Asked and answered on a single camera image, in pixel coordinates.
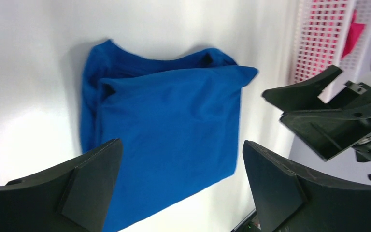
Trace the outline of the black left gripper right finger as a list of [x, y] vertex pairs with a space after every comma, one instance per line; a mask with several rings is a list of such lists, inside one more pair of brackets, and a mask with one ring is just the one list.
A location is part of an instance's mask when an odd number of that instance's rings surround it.
[[243, 160], [264, 232], [371, 232], [371, 185], [324, 174], [252, 141]]

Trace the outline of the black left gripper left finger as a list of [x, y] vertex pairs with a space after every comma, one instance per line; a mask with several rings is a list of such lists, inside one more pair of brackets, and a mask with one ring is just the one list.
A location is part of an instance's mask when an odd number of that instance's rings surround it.
[[113, 139], [0, 186], [0, 232], [102, 231], [122, 154]]

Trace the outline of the blue panda print t-shirt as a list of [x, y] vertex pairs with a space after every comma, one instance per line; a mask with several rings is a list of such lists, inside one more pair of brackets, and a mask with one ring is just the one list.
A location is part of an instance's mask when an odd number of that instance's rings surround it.
[[106, 40], [82, 73], [80, 141], [123, 154], [104, 231], [117, 232], [234, 174], [241, 91], [258, 69], [216, 48], [155, 60]]

